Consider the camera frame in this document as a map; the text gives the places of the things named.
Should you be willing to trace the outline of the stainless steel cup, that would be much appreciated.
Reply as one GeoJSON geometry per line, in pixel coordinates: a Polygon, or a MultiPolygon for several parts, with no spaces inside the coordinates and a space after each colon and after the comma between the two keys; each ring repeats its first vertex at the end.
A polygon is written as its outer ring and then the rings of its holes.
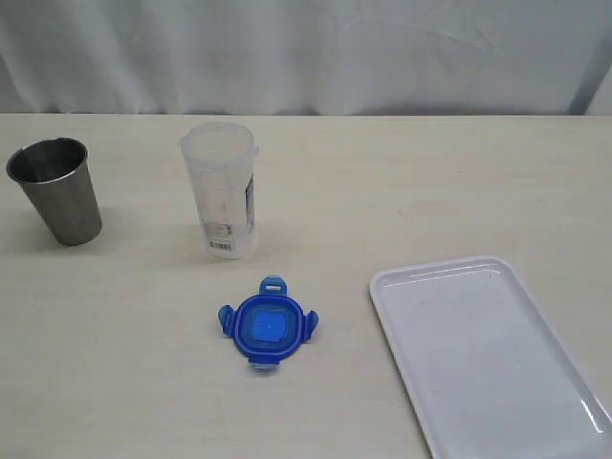
{"type": "Polygon", "coordinates": [[[19,148],[6,165],[7,175],[64,246],[85,244],[102,229],[87,160],[82,142],[59,137],[19,148]]]}

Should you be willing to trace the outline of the white rectangular tray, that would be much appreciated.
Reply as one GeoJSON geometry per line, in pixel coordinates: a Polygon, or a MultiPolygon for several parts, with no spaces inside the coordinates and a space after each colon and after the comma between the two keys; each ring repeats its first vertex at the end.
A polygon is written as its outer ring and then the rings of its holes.
{"type": "Polygon", "coordinates": [[[513,268],[474,256],[369,293],[435,458],[607,458],[611,420],[513,268]]]}

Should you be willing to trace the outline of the clear plastic tall container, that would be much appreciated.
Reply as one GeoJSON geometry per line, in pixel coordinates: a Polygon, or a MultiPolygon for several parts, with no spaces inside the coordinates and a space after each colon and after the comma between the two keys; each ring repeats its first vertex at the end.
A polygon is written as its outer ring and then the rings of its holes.
{"type": "Polygon", "coordinates": [[[179,140],[200,225],[209,252],[224,259],[246,256],[254,240],[252,132],[232,122],[210,121],[179,140]]]}

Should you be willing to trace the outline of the white backdrop curtain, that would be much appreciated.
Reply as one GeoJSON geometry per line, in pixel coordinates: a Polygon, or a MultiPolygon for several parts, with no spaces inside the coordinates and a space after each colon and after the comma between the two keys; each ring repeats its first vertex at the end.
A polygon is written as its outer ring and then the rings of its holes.
{"type": "Polygon", "coordinates": [[[3,112],[611,111],[607,1],[5,1],[3,112]]]}

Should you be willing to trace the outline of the blue plastic container lid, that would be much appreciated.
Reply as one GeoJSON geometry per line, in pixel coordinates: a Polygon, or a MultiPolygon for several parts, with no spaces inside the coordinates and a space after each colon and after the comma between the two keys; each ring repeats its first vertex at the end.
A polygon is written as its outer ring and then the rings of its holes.
{"type": "Polygon", "coordinates": [[[278,275],[264,277],[258,293],[236,309],[222,306],[218,319],[223,334],[252,368],[262,372],[274,371],[309,341],[319,321],[317,312],[306,313],[288,295],[287,284],[278,275]]]}

